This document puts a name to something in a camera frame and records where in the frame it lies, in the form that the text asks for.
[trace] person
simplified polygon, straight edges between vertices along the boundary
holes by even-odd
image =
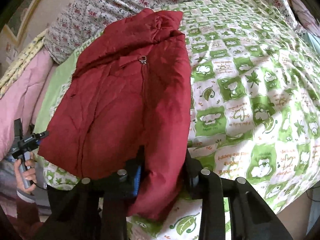
[[[22,173],[22,176],[26,180],[33,181],[33,184],[29,188],[25,188],[23,185],[22,177],[19,172],[21,160],[16,160],[14,163],[14,172],[17,180],[17,217],[7,216],[10,223],[12,223],[18,234],[24,239],[31,239],[38,228],[43,224],[40,222],[38,208],[35,203],[35,196],[32,192],[36,188],[36,169],[33,153],[30,153],[30,160],[25,162],[26,166],[30,166],[30,169]]]

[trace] gold trim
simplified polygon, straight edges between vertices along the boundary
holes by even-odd
[[[13,44],[15,46],[17,46],[17,47],[20,46],[20,44],[22,42],[22,38],[24,37],[26,28],[29,24],[29,21],[30,21],[33,13],[35,12],[35,10],[38,7],[40,2],[41,2],[41,0],[32,0],[31,4],[28,7],[26,15],[24,16],[24,18],[21,22],[17,37],[13,34],[13,32],[10,30],[10,28],[7,24],[4,26],[4,32],[13,41]]]

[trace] gray handle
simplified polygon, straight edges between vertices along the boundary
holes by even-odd
[[[28,169],[30,169],[29,166],[27,167],[25,165],[25,161],[30,160],[30,152],[26,152],[24,155],[20,155],[19,159],[21,159],[21,165],[19,167],[19,172],[20,172],[20,175],[21,175],[21,178],[22,178],[22,181],[23,181],[24,188],[27,189],[33,184],[33,182],[31,180],[26,180],[24,178],[24,176],[22,175],[22,173],[24,171],[27,171]]]

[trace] silver screw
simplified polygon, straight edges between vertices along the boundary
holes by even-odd
[[[210,170],[208,170],[208,169],[202,169],[202,170],[201,170],[201,173],[202,173],[203,175],[209,175],[209,174],[210,174]]]
[[[118,174],[119,176],[124,176],[124,175],[127,174],[127,171],[126,171],[125,169],[120,169],[120,170],[117,171],[117,174]]]
[[[83,178],[82,180],[81,180],[81,183],[82,184],[89,184],[90,183],[90,179],[89,178]]]
[[[239,178],[237,178],[237,182],[240,184],[245,184],[246,180],[243,177],[239,177]]]

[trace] red fabric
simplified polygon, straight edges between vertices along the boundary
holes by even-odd
[[[109,25],[79,56],[39,148],[71,174],[99,179],[144,145],[147,176],[128,215],[157,219],[179,190],[191,98],[181,19],[181,12],[145,9]]]
[[[13,227],[23,239],[31,239],[42,226],[36,203],[28,203],[16,197],[17,218],[7,216]]]

